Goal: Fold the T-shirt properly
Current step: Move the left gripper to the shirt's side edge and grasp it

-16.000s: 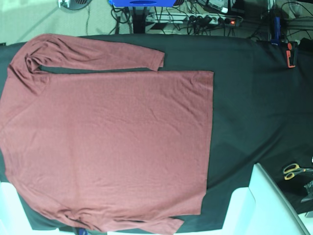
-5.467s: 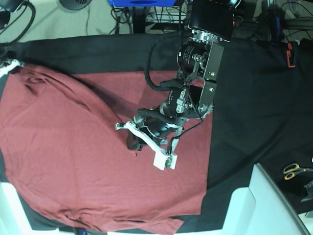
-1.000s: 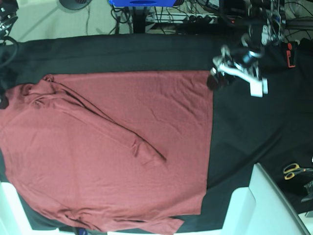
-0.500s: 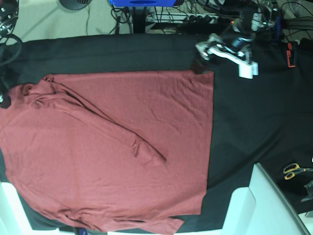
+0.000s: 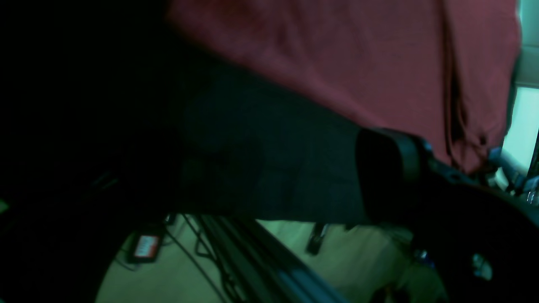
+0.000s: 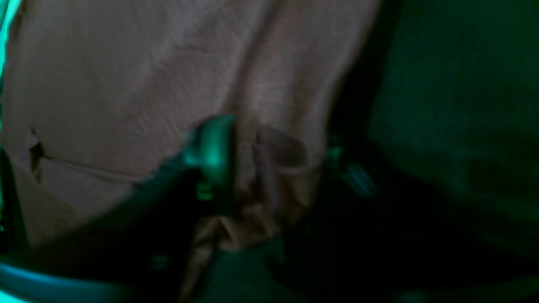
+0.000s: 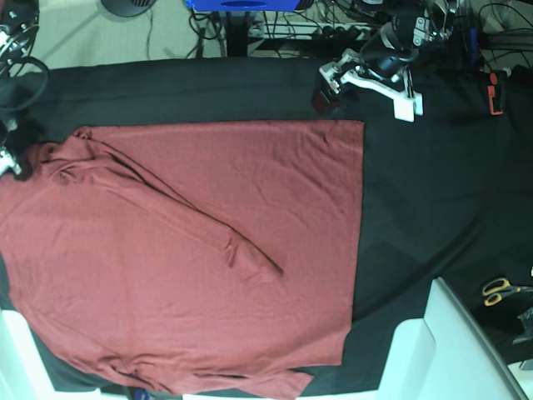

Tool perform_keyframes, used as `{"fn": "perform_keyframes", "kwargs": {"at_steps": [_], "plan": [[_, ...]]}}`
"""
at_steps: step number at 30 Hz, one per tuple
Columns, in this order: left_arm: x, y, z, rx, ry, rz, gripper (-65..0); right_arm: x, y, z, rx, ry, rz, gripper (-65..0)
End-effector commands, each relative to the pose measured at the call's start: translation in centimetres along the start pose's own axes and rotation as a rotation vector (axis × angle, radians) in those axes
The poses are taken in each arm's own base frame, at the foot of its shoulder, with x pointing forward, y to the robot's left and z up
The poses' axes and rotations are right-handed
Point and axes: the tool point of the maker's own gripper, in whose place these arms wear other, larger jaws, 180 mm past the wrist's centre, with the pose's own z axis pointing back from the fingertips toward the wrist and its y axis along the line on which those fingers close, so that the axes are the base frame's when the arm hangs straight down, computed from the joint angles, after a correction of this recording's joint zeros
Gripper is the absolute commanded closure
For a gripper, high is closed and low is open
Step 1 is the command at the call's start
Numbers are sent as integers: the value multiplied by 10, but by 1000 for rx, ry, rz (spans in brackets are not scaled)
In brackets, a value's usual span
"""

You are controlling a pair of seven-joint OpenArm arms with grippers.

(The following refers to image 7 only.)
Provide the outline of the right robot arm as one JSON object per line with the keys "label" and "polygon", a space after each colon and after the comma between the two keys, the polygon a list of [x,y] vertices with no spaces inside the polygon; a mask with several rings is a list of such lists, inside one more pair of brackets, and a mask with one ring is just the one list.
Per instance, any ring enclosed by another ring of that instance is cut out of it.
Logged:
{"label": "right robot arm", "polygon": [[[31,175],[22,146],[13,138],[20,131],[18,119],[43,95],[50,76],[46,64],[32,55],[39,28],[38,1],[1,2],[1,174],[18,180]],[[18,86],[23,71],[37,77],[38,87]]]}

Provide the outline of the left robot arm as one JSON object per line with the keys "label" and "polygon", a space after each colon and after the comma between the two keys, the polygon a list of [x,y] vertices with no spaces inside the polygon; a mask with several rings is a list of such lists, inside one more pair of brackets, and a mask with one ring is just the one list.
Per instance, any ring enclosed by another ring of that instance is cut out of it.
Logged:
{"label": "left robot arm", "polygon": [[392,100],[394,117],[412,123],[423,114],[423,97],[413,88],[411,65],[453,32],[455,1],[424,1],[414,11],[395,12],[356,51],[318,69],[311,105],[324,115],[340,105],[350,88],[367,89]]}

